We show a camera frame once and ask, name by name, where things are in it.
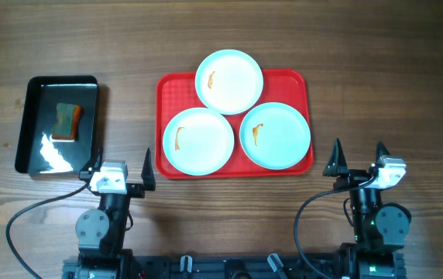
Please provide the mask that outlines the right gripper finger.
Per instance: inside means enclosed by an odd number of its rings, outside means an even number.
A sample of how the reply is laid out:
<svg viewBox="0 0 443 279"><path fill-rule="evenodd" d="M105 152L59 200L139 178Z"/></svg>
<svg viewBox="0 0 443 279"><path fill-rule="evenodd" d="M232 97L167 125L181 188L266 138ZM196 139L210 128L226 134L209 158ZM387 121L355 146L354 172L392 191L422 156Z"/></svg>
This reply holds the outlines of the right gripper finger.
<svg viewBox="0 0 443 279"><path fill-rule="evenodd" d="M389 156L390 152L382 141L376 144L376 161L379 161L382 156Z"/></svg>
<svg viewBox="0 0 443 279"><path fill-rule="evenodd" d="M339 177L348 175L348 166L339 138L334 141L331 156L323 170L323 175L325 177Z"/></svg>

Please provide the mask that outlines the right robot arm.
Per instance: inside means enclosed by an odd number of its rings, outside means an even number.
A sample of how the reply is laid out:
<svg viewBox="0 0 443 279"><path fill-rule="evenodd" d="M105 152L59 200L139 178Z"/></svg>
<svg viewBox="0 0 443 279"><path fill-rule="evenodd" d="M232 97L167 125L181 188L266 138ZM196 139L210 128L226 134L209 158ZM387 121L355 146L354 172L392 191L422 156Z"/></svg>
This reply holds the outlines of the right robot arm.
<svg viewBox="0 0 443 279"><path fill-rule="evenodd" d="M396 203L384 203L381 192L396 186L406 174L401 157L390 155L383 143L376 146L376 162L367 170L347 166L340 140L334 141L325 177L335 177L335 190L349 193L354 243L343 243L331 268L335 278L405 278L404 248L411 213Z"/></svg>

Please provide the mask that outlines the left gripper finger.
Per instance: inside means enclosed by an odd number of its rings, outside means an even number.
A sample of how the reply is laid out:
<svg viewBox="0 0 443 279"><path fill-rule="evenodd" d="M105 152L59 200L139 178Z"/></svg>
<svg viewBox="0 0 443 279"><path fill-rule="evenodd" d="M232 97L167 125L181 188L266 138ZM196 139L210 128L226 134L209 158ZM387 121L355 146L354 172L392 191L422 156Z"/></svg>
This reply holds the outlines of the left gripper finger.
<svg viewBox="0 0 443 279"><path fill-rule="evenodd" d="M148 148L146 151L145 159L143 162L143 169L141 172L141 178L143 180L143 188L145 191L156 190L156 180L153 173L150 148Z"/></svg>
<svg viewBox="0 0 443 279"><path fill-rule="evenodd" d="M98 148L97 151L91 156L89 161L83 166L83 171L93 173L101 168L102 164L102 149Z"/></svg>

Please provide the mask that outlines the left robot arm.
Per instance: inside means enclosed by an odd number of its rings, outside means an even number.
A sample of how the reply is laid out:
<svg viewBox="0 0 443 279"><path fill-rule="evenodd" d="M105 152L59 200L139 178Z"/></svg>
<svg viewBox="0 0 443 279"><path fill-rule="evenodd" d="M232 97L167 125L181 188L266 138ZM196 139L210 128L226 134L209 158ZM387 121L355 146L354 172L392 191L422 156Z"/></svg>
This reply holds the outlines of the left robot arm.
<svg viewBox="0 0 443 279"><path fill-rule="evenodd" d="M124 160L102 159L102 152L80 170L79 179L100 198L96 209L77 220L75 232L79 255L76 263L65 263L64 278L144 278L144 271L131 250L123 247L125 233L133 226L130 201L144 198L156 189L151 152L146 151L141 183L131 183Z"/></svg>

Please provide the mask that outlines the orange green scrub sponge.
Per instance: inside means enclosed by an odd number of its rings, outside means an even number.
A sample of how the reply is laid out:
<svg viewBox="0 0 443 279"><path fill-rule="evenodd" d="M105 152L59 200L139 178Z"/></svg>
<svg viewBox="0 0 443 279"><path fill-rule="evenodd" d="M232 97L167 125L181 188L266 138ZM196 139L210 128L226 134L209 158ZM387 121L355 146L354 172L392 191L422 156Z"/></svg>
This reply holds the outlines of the orange green scrub sponge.
<svg viewBox="0 0 443 279"><path fill-rule="evenodd" d="M76 140L82 112L80 105L57 103L57 117L51 137L54 140Z"/></svg>

